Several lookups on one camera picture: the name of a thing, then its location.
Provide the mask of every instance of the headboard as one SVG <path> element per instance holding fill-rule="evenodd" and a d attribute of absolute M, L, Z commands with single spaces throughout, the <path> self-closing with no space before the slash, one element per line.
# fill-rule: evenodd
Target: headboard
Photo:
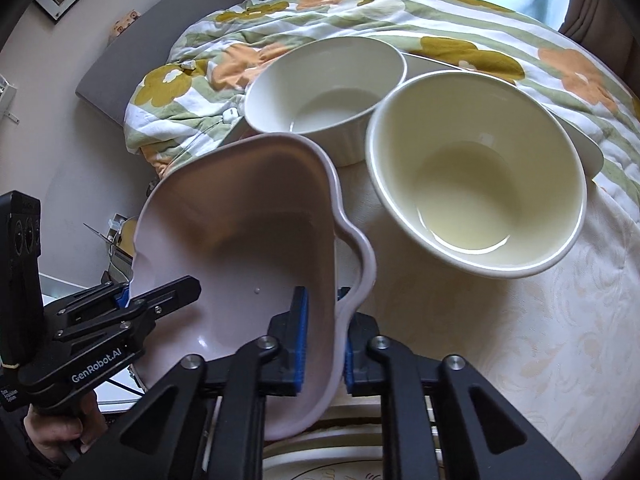
<path fill-rule="evenodd" d="M 160 0 L 107 47 L 78 83 L 76 95 L 122 126 L 136 86 L 166 63 L 184 30 L 207 14 L 243 1 Z"/>

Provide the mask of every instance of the human hand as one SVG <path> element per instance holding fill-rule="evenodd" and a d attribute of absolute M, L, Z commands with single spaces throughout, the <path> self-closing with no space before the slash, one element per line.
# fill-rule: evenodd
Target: human hand
<path fill-rule="evenodd" d="M 86 452 L 91 445 L 107 431 L 107 423 L 98 409 L 95 392 L 86 394 L 80 400 L 82 421 L 71 416 L 41 415 L 33 406 L 24 418 L 24 429 L 36 449 L 46 458 L 56 463 L 66 460 L 60 443 L 76 438 L 82 441 L 80 451 Z"/>

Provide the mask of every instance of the screw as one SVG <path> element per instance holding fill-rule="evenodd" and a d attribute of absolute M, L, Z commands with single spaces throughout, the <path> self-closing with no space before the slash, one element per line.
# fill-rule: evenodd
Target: screw
<path fill-rule="evenodd" d="M 259 337 L 255 341 L 255 343 L 258 345 L 258 348 L 262 348 L 263 350 L 271 350 L 272 348 L 275 348 L 276 345 L 278 344 L 278 342 L 276 341 L 276 338 L 270 335 L 263 335 Z"/>
<path fill-rule="evenodd" d="M 449 355 L 445 357 L 444 362 L 452 370 L 462 370 L 466 365 L 466 361 L 459 355 Z"/>
<path fill-rule="evenodd" d="M 203 362 L 204 359 L 198 354 L 189 354 L 180 359 L 180 366 L 185 370 L 195 370 L 196 368 L 200 368 Z"/>
<path fill-rule="evenodd" d="M 388 337 L 385 337 L 383 335 L 377 335 L 371 338 L 371 341 L 369 341 L 369 344 L 371 345 L 372 348 L 375 348 L 376 350 L 386 350 L 391 346 L 391 341 L 389 341 Z"/>

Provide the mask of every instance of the wall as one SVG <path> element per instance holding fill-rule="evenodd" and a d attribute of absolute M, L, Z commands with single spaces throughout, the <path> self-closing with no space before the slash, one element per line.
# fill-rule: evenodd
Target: wall
<path fill-rule="evenodd" d="M 114 213 L 140 212 L 154 177 L 127 153 L 122 129 L 75 96 L 76 85 L 107 45 L 111 25 L 128 10 L 158 0 L 79 0 L 57 24 L 32 4 L 0 52 L 0 73 L 18 87 L 0 121 L 0 194 L 20 190 L 42 201 L 40 271 L 95 285 Z"/>

